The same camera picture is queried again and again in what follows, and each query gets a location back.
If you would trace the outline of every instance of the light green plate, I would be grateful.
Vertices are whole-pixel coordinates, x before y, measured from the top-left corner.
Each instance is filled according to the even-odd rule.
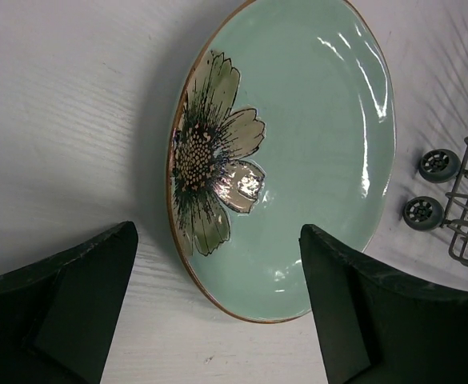
[[[349,3],[248,1],[200,53],[171,134],[170,221],[198,287],[247,321],[307,313],[299,231],[365,248],[394,136],[388,69]]]

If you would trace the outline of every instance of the plastic wheel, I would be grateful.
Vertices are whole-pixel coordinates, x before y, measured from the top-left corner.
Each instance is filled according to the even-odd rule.
[[[461,161],[452,150],[432,150],[422,156],[418,172],[428,182],[448,182],[461,169]]]
[[[433,230],[443,221],[443,206],[434,198],[421,196],[412,198],[404,205],[402,216],[413,230]]]

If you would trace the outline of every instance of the dish rack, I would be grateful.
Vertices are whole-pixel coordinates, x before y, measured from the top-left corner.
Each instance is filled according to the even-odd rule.
[[[455,179],[452,191],[446,193],[445,209],[438,200],[420,196],[404,205],[403,218],[414,230],[433,230],[439,226],[452,230],[449,255],[468,266],[468,137],[465,144],[461,161],[453,151],[440,149],[422,156],[418,165],[418,172],[428,182]]]

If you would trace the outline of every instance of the countertop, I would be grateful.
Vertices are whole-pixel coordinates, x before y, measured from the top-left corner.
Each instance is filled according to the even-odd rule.
[[[166,138],[197,52],[242,0],[0,0],[0,274],[123,220],[140,232],[102,382],[326,383],[311,315],[254,325],[212,306],[166,219]],[[426,151],[468,135],[468,0],[353,0],[394,85],[397,154],[367,253],[468,290],[447,230],[410,230]]]

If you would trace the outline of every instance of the painted flower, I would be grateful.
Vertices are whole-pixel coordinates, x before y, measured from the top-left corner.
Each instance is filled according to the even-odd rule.
[[[262,188],[262,169],[242,159],[258,150],[266,128],[256,109],[232,111],[240,77],[229,58],[209,51],[186,88],[170,169],[174,229],[187,257],[229,240],[223,204],[248,214]]]

